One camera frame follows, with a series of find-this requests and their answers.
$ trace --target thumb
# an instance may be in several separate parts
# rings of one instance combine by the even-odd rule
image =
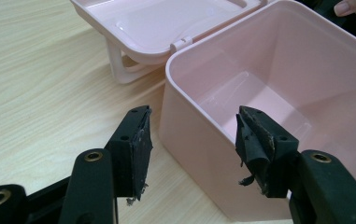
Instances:
[[[356,0],[343,0],[335,5],[335,15],[347,16],[356,12]]]

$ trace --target white object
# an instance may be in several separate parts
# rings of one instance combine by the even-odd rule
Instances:
[[[306,7],[274,2],[172,55],[160,138],[229,218],[290,218],[235,152],[235,114],[258,108],[300,141],[335,155],[356,178],[356,37]]]
[[[112,74],[127,83],[165,65],[170,46],[174,53],[180,49],[180,40],[189,44],[198,41],[264,6],[266,0],[71,2],[79,16],[105,36]],[[139,65],[125,67],[122,51]]]

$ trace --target fingernail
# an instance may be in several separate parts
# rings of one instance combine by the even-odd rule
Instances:
[[[346,16],[349,12],[349,4],[346,2],[340,2],[335,5],[335,15]]]

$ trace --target wooden table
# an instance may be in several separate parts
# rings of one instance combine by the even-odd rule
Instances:
[[[150,186],[134,206],[120,199],[120,222],[233,222],[160,143],[163,94],[164,68],[117,83],[105,39],[69,1],[0,1],[0,185],[31,194],[69,176],[76,156],[104,147],[129,109],[150,105]]]

